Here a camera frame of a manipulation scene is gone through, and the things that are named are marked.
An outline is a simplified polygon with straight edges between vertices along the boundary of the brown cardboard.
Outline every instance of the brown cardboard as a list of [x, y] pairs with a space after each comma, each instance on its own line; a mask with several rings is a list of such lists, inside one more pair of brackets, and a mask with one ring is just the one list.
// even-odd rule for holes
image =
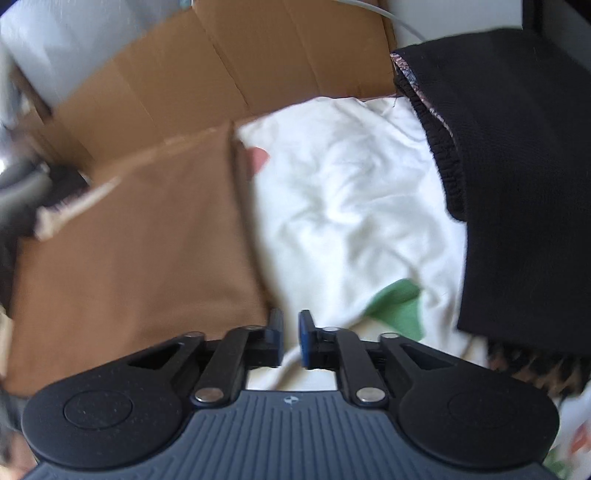
[[34, 137], [62, 160], [104, 163], [318, 95], [390, 95], [384, 25], [333, 0], [200, 0], [110, 60]]

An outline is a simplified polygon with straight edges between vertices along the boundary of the black fabric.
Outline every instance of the black fabric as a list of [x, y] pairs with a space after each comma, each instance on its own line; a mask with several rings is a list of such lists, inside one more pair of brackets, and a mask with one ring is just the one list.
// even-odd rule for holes
[[406, 77], [398, 72], [396, 76], [396, 87], [406, 95], [427, 136], [429, 147], [436, 159], [439, 175], [443, 182], [446, 192], [447, 211], [456, 220], [466, 221], [465, 205], [465, 185], [462, 164], [458, 156], [456, 146], [453, 143], [452, 136], [441, 121], [433, 116], [429, 109], [423, 104], [418, 95], [413, 91], [413, 87]]
[[[449, 126], [457, 153], [444, 170], [449, 158], [432, 145], [446, 194], [463, 202], [467, 221], [459, 328], [590, 354], [591, 75], [520, 30], [397, 53]], [[462, 173], [456, 190], [445, 181], [449, 168]]]
[[18, 239], [32, 236], [38, 207], [51, 207], [66, 198], [79, 194], [88, 187], [85, 178], [72, 167], [53, 165], [48, 176], [51, 189], [36, 205], [22, 205], [16, 208], [4, 225], [0, 227], [0, 304], [11, 314], [12, 286], [18, 255]]

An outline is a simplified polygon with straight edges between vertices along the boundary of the metal rivet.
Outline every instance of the metal rivet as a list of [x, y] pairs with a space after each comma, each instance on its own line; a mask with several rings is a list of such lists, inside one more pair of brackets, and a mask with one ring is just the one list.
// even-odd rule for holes
[[360, 388], [356, 395], [363, 403], [377, 403], [386, 398], [383, 390], [374, 387]]
[[215, 403], [223, 398], [223, 391], [215, 387], [200, 388], [195, 392], [195, 399], [203, 403]]

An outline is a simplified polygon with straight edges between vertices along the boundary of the brown fabric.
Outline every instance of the brown fabric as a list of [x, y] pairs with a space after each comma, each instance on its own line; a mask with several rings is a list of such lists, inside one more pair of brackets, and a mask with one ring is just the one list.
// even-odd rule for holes
[[32, 394], [183, 332], [220, 338], [265, 322], [231, 133], [161, 150], [54, 238], [24, 244], [8, 391]]
[[506, 342], [488, 342], [492, 370], [511, 375], [552, 398], [580, 395], [591, 376], [591, 357], [545, 352]]

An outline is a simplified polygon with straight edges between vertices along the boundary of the white cloth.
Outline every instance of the white cloth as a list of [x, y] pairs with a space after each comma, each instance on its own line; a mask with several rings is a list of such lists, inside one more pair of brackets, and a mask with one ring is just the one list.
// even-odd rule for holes
[[[406, 98], [316, 98], [241, 127], [269, 161], [254, 178], [262, 274], [285, 315], [279, 369], [255, 371], [249, 388], [331, 388], [290, 368], [299, 359], [297, 313], [318, 326], [351, 327], [371, 298], [401, 278], [422, 289], [427, 345], [460, 356], [454, 327], [462, 290], [465, 224], [447, 212], [425, 132]], [[375, 340], [391, 330], [355, 327]], [[485, 349], [472, 360], [484, 362]]]

